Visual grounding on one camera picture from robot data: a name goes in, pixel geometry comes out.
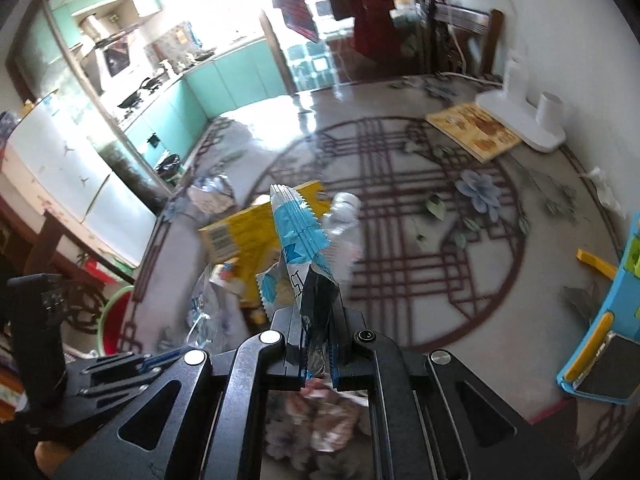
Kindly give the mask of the paper wad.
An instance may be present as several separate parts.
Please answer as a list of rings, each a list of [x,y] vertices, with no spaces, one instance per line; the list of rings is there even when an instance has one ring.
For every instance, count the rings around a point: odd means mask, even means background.
[[[263,479],[374,477],[364,391],[339,392],[314,378],[297,392],[270,392],[266,415]]]

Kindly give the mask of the blue white snack bag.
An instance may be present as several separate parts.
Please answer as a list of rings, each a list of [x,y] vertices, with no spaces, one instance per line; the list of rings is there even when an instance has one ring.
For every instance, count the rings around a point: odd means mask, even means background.
[[[300,380],[328,376],[341,385],[349,331],[342,295],[326,250],[330,241],[311,206],[295,188],[270,186],[280,257],[256,276],[271,328],[284,336],[288,374]]]

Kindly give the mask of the yellow iced tea carton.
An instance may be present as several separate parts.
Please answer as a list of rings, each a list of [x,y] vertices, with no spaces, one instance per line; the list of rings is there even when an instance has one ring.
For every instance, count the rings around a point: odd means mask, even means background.
[[[322,184],[318,180],[296,188],[276,184],[274,189],[265,203],[200,229],[209,262],[232,265],[224,280],[248,304],[260,301],[256,275],[267,270],[281,250],[293,245],[292,256],[302,255],[300,260],[306,262],[329,246],[320,226],[322,214],[329,211]]]

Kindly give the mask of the grey paper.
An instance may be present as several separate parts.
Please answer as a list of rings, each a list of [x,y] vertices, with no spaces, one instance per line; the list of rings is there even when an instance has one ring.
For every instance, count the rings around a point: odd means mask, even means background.
[[[212,174],[193,180],[186,190],[191,203],[202,214],[216,216],[236,206],[235,194],[226,174]]]

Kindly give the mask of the red green-rimmed trash bin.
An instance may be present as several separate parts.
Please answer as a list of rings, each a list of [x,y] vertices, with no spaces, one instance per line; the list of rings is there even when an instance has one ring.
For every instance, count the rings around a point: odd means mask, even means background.
[[[99,318],[96,344],[99,356],[111,356],[118,351],[122,323],[134,292],[134,285],[122,287],[107,301]]]

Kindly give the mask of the teal kitchen cabinets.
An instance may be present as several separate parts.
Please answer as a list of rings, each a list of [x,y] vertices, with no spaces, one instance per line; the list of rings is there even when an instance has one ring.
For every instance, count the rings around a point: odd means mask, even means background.
[[[285,93],[269,44],[259,38],[165,82],[120,128],[143,159],[157,168],[169,155],[186,160],[216,117]]]

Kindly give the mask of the clear plastic wrap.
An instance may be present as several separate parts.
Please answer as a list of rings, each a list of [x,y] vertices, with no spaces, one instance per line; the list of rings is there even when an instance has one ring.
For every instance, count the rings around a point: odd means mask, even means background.
[[[238,348],[250,336],[238,297],[215,284],[213,276],[214,268],[208,264],[192,289],[184,340],[211,356]]]

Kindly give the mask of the clear plastic bottle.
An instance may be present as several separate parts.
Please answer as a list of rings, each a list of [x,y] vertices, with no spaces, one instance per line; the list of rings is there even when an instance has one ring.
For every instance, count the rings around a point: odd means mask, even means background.
[[[334,195],[330,210],[323,216],[321,225],[329,246],[323,251],[334,280],[346,286],[352,279],[352,271],[362,254],[360,230],[360,199],[347,192]]]

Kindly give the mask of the white refrigerator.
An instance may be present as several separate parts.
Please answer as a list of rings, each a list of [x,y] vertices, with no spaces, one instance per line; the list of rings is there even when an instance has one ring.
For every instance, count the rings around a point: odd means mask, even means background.
[[[53,93],[8,139],[2,174],[27,203],[50,212],[83,242],[136,268],[155,216],[104,162]]]

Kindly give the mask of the blue yellow box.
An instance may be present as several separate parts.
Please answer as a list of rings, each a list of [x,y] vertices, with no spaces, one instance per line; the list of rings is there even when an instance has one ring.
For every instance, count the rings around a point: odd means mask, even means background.
[[[556,383],[578,398],[633,404],[639,400],[639,216],[601,307]]]

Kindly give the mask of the yellow picture book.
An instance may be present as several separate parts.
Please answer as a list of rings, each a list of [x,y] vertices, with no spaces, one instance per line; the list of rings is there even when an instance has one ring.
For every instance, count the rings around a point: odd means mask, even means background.
[[[426,121],[478,162],[489,162],[522,143],[511,129],[474,102],[427,114]]]

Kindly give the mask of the yellow stick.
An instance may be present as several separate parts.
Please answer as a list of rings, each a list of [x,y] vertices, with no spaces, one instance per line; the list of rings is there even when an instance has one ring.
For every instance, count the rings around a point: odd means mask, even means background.
[[[611,281],[615,280],[617,273],[617,266],[613,266],[601,258],[593,255],[591,252],[587,252],[583,249],[578,249],[576,252],[576,258],[579,262],[591,266],[594,270],[597,270]]]

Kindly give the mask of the white plastic rack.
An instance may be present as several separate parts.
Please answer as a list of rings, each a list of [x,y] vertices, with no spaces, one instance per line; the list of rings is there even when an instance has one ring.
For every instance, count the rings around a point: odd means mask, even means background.
[[[541,92],[538,104],[527,101],[528,65],[511,54],[504,66],[503,86],[479,93],[476,105],[509,128],[526,145],[539,153],[552,153],[566,141],[564,102],[555,94]]]

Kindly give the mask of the wooden chair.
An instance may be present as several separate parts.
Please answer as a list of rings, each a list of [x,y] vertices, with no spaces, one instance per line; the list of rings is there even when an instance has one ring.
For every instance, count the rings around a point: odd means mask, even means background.
[[[424,0],[421,12],[432,73],[480,77],[494,71],[504,23],[502,11],[483,12],[442,0]]]

